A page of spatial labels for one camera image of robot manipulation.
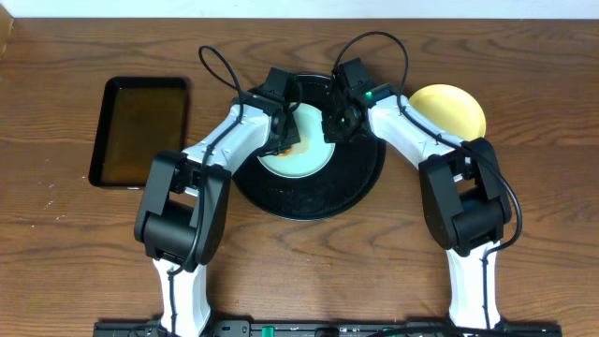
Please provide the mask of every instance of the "wooden table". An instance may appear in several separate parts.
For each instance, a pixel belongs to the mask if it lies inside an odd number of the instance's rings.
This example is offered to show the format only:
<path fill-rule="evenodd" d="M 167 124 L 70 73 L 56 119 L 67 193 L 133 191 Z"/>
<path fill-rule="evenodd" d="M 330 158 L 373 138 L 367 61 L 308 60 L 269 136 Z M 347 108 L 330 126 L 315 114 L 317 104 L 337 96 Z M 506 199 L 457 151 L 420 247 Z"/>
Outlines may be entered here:
<path fill-rule="evenodd" d="M 271 66 L 329 73 L 346 41 L 374 29 L 405 42 L 408 94 L 453 84 L 486 112 L 525 219 L 498 259 L 501 314 L 558 322 L 568 337 L 596 334 L 597 24 L 17 20 L 0 62 L 0 334 L 89 336 L 99 319 L 162 313 L 156 271 L 133 238 L 142 191 L 87 181 L 108 79 L 188 77 L 193 144 L 234 96 L 202 68 L 200 44 L 216 46 L 248 88 Z M 402 60 L 388 41 L 360 42 L 352 54 L 379 81 L 397 83 Z M 425 226 L 417 172 L 392 149 L 372 192 L 325 221 L 279 219 L 232 187 L 209 285 L 214 310 L 254 319 L 401 321 L 443 316 L 450 302 L 446 254 Z"/>

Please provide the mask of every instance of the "white plate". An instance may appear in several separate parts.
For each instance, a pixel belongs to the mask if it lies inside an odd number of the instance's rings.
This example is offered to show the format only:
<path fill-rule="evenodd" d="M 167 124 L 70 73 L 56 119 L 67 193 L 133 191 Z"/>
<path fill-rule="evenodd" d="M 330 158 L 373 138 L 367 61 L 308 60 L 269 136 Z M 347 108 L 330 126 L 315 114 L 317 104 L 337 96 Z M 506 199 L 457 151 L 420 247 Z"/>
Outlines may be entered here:
<path fill-rule="evenodd" d="M 258 160 L 270 172 L 285 178 L 303 178 L 317 173 L 333 156 L 335 144 L 326 143 L 322 111 L 305 103 L 293 112 L 300 142 L 288 154 L 268 155 Z"/>

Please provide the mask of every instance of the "yellow bowl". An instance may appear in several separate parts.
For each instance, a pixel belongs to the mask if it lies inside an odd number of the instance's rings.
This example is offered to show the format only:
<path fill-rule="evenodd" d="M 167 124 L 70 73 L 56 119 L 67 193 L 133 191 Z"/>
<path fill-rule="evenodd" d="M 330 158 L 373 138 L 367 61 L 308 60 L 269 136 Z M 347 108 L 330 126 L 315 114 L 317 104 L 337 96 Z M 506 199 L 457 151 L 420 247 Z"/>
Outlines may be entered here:
<path fill-rule="evenodd" d="M 474 97 L 458 87 L 429 85 L 413 94 L 410 104 L 448 133 L 466 140 L 485 136 L 485 113 Z"/>

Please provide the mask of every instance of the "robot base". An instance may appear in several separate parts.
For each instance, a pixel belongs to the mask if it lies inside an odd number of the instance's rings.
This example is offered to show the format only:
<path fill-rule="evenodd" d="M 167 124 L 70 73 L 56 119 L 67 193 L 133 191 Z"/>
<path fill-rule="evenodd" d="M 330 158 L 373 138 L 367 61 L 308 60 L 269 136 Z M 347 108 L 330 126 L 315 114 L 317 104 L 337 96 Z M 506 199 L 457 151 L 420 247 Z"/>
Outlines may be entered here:
<path fill-rule="evenodd" d="M 211 325 L 202 337 L 368 337 L 376 332 L 399 328 L 434 328 L 450 326 L 449 321 L 414 321 L 405 324 L 356 323 L 250 323 L 244 320 L 222 320 Z M 495 330 L 518 336 L 562 337 L 559 325 L 525 325 L 501 323 Z M 94 337 L 166 337 L 158 321 L 147 323 L 95 323 Z M 397 334 L 394 337 L 450 337 L 443 333 Z"/>

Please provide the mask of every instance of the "black round tray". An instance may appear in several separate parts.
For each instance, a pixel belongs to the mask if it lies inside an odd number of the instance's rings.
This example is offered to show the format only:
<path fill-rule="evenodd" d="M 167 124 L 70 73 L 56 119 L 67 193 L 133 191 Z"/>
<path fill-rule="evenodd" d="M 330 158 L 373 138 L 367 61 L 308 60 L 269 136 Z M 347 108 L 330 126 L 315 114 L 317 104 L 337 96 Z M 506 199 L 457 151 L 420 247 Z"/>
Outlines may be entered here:
<path fill-rule="evenodd" d="M 327 95 L 330 78 L 298 75 L 302 102 L 325 113 L 332 109 Z M 290 179 L 267 170 L 251 155 L 233 181 L 241 192 L 266 212 L 293 220 L 317 220 L 344 212 L 362 200 L 376 183 L 385 163 L 385 141 L 362 136 L 350 143 L 336 143 L 329 162 L 317 173 Z"/>

